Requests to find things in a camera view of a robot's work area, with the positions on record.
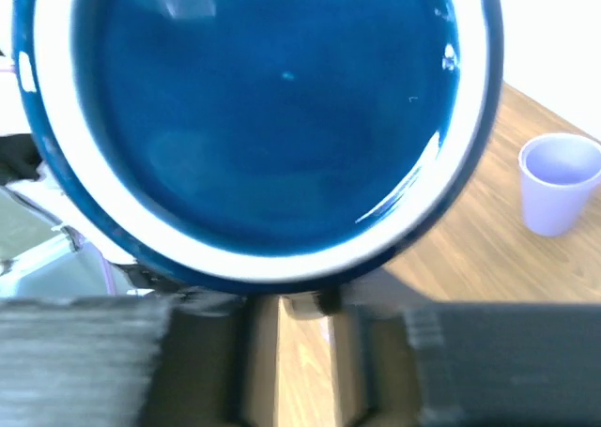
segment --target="purple cup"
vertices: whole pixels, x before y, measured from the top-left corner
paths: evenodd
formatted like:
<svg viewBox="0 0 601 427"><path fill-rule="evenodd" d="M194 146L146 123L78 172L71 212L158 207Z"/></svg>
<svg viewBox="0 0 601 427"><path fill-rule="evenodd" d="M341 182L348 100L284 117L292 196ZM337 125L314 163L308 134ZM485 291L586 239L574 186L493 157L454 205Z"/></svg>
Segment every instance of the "purple cup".
<svg viewBox="0 0 601 427"><path fill-rule="evenodd" d="M601 145L577 134L544 134L522 147L519 170L524 223L537 235L562 235L601 181Z"/></svg>

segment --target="white wall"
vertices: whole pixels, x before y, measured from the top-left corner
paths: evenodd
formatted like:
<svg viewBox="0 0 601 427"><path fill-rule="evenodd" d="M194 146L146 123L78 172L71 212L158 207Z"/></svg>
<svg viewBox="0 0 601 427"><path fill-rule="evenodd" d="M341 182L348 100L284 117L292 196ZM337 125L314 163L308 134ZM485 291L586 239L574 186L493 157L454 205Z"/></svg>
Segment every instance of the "white wall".
<svg viewBox="0 0 601 427"><path fill-rule="evenodd" d="M501 0L505 81L601 139L601 0Z"/></svg>

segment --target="glossy blue surface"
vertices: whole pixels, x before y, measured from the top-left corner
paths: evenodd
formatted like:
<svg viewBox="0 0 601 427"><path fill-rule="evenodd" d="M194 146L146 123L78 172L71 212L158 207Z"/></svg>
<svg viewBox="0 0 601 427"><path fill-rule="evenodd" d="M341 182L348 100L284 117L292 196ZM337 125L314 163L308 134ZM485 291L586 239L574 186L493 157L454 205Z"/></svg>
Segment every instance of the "glossy blue surface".
<svg viewBox="0 0 601 427"><path fill-rule="evenodd" d="M486 141L492 129L500 101L503 63L501 4L500 0L483 0L483 14L487 28L489 54L487 88L485 99L483 100L480 124L476 126L477 134L474 137L472 148L463 168L457 174L456 180L453 182L448 192L440 199L439 203L424 221L416 225L413 230L408 232L405 237L398 243L393 244L389 249L365 262L359 263L355 267L344 269L343 271L325 274L322 277L301 282L259 283L232 281L194 271L153 251L109 217L82 186L54 138L53 129L48 121L42 96L39 92L36 75L37 64L33 53L34 9L35 0L14 0L12 28L13 55L20 56L21 53L23 53L29 58L31 63L31 70L33 71L34 81L37 87L36 92L23 90L21 82L21 61L17 62L17 76L19 78L19 85L23 97L23 107L32 126L39 150L43 158L50 164L56 178L61 183L61 186L73 202L101 229L102 232L123 249L136 256L141 263L154 267L171 278L186 282L190 285L201 285L217 291L241 294L289 294L304 291L316 291L349 282L350 280L358 278L386 263L397 253L404 250L425 234L461 192L485 149Z"/></svg>
<svg viewBox="0 0 601 427"><path fill-rule="evenodd" d="M369 213L444 135L459 72L441 65L457 41L437 11L451 5L102 0L90 126L131 191L190 235L266 255L331 246L385 215Z"/></svg>

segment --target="wood grain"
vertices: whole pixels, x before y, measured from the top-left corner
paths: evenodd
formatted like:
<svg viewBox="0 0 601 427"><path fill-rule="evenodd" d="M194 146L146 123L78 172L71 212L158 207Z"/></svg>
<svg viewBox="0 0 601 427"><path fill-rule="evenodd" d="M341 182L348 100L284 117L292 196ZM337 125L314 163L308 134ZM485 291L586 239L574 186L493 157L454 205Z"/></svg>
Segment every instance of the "wood grain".
<svg viewBox="0 0 601 427"><path fill-rule="evenodd" d="M517 154L531 138L581 131L505 86L478 169L439 224L387 269L430 297L450 300L601 300L601 195L576 228L545 238L521 221ZM281 311L279 425L334 426L330 351L317 321Z"/></svg>

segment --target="wooden table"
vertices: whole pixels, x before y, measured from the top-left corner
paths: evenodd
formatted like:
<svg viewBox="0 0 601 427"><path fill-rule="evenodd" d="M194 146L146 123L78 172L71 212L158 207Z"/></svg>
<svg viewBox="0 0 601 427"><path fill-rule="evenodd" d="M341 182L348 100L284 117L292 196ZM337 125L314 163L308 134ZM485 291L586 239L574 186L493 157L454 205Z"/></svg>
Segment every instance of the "wooden table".
<svg viewBox="0 0 601 427"><path fill-rule="evenodd" d="M521 221L517 154L534 136L553 131L580 132L506 86L495 132L460 199L387 269L437 299L601 300L601 194L568 235L540 237ZM281 311L282 427L335 425L330 348L320 323Z"/></svg>

